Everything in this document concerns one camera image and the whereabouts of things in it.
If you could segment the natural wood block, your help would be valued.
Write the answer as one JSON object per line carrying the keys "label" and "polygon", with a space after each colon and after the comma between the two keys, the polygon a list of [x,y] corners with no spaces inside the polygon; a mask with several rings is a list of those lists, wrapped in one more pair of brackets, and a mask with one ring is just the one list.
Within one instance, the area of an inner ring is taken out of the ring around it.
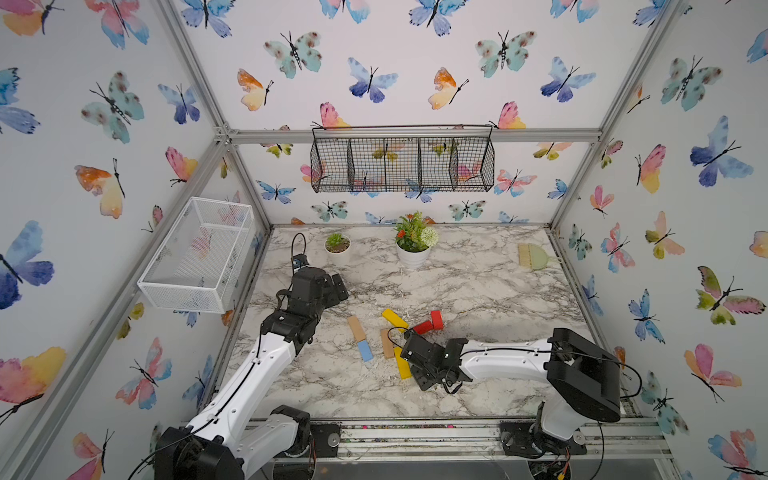
{"label": "natural wood block", "polygon": [[359,319],[356,316],[348,317],[347,322],[350,330],[352,331],[352,334],[356,343],[360,343],[367,340],[364,329]]}
{"label": "natural wood block", "polygon": [[389,329],[384,328],[380,331],[381,344],[383,355],[387,359],[393,359],[395,357],[395,347],[391,339],[389,338]]}

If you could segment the light blue block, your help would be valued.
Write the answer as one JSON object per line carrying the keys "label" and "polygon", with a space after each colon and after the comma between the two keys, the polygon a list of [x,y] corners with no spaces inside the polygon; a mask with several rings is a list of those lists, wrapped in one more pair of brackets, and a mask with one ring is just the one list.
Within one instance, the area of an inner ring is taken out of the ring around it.
{"label": "light blue block", "polygon": [[361,340],[357,343],[358,351],[364,362],[373,360],[373,353],[367,340]]}

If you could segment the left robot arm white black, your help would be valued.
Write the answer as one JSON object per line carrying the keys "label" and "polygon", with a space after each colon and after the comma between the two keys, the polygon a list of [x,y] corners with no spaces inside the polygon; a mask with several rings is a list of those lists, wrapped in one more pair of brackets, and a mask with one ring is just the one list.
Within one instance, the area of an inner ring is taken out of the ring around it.
{"label": "left robot arm white black", "polygon": [[154,478],[248,479],[280,455],[309,455],[309,413],[279,406],[256,428],[248,424],[273,383],[313,341],[323,312],[348,297],[340,275],[310,266],[295,270],[229,381],[186,426],[161,435],[152,453]]}

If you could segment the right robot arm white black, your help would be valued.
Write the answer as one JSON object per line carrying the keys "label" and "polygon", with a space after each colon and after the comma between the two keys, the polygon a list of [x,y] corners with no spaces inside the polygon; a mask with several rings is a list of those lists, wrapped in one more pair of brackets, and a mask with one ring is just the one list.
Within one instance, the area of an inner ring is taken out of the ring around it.
{"label": "right robot arm white black", "polygon": [[554,389],[532,421],[500,425],[507,456],[584,455],[586,447],[576,440],[584,425],[621,420],[625,363],[571,329],[556,328],[546,339],[517,344],[453,338],[440,345],[413,329],[405,330],[403,339],[395,358],[408,364],[423,391],[438,385],[455,394],[466,383],[496,378],[536,381]]}

